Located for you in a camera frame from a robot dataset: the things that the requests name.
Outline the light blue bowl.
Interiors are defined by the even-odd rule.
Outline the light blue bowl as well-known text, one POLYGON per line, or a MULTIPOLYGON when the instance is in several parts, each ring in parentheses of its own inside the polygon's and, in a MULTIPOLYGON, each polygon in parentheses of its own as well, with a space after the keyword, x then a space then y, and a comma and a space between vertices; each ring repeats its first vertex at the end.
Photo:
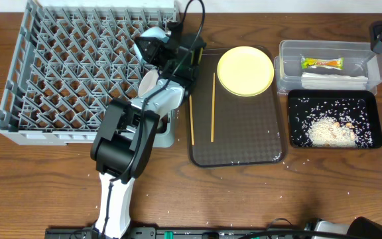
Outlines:
MULTIPOLYGON (((169 38, 167 37, 165 31, 160 27, 151 27, 147 29, 144 33, 141 34, 141 37, 155 37, 158 40, 161 40, 163 43, 167 43, 169 38)), ((140 63, 146 64, 147 62, 144 60, 143 55, 140 53, 137 44, 137 37, 134 39, 133 49, 135 51, 135 55, 140 63)))

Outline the white round bowl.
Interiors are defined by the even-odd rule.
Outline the white round bowl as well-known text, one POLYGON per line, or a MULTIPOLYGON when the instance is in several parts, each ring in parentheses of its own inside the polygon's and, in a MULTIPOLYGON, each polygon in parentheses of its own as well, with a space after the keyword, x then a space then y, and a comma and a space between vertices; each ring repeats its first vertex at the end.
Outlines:
POLYGON ((153 89, 158 81, 159 74, 156 69, 148 71, 142 78, 138 88, 138 97, 143 97, 149 90, 153 89))

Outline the green orange snack wrapper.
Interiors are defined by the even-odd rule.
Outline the green orange snack wrapper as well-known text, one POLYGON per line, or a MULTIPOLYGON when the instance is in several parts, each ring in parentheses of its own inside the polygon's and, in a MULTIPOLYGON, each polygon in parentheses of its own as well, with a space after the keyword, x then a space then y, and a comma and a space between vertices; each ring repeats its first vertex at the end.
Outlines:
POLYGON ((327 68, 334 70, 344 69, 344 58, 337 59, 318 59, 318 58, 305 58, 301 59, 302 69, 306 68, 327 68))

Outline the yellow round plate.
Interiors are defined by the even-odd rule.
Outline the yellow round plate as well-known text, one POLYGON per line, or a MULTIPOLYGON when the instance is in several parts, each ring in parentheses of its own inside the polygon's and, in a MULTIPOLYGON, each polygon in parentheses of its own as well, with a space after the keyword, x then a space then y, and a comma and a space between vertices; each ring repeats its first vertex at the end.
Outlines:
POLYGON ((267 53, 252 46, 238 46, 224 53, 217 66, 221 85, 241 97, 266 91, 274 78, 273 63, 267 53))

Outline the white paper napkin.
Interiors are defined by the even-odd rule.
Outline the white paper napkin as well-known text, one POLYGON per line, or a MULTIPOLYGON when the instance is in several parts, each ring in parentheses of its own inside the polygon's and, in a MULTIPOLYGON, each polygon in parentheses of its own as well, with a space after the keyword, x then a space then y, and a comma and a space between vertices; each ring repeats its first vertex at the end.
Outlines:
POLYGON ((365 90, 368 77, 303 73, 302 87, 308 90, 365 90))

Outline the leftover rice food waste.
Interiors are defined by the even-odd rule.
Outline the leftover rice food waste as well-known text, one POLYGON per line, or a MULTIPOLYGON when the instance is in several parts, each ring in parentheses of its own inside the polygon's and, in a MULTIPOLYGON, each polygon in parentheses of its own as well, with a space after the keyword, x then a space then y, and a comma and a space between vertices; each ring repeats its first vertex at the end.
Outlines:
POLYGON ((374 146, 366 103, 357 98, 292 98, 290 141, 297 147, 374 146))

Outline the pale green cup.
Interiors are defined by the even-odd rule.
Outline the pale green cup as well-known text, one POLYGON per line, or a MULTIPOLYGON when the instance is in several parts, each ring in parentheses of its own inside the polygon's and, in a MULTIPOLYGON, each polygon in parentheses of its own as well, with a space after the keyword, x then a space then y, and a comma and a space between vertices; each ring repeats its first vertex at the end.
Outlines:
POLYGON ((157 126, 157 133, 164 133, 166 131, 167 119, 168 119, 168 116, 164 116, 163 118, 160 118, 159 124, 157 126))

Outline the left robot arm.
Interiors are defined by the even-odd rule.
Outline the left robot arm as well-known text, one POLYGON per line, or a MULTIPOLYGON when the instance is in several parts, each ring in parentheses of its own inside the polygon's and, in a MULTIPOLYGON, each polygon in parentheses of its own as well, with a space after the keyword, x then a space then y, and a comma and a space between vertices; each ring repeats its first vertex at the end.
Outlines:
POLYGON ((140 61, 152 64, 131 100, 110 101, 91 149, 101 181, 101 206, 92 238, 122 238, 131 223, 135 180, 144 171, 159 121, 193 91, 206 43, 199 35, 148 30, 135 39, 140 61))

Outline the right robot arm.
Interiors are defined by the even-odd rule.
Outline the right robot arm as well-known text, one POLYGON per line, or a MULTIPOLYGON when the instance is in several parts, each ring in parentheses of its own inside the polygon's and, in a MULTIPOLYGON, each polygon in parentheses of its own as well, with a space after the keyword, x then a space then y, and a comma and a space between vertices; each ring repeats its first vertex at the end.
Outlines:
MULTIPOLYGON (((369 33, 371 51, 382 53, 382 21, 372 23, 369 33)), ((382 238, 382 225, 362 216, 350 225, 318 220, 307 224, 304 231, 302 238, 382 238)))

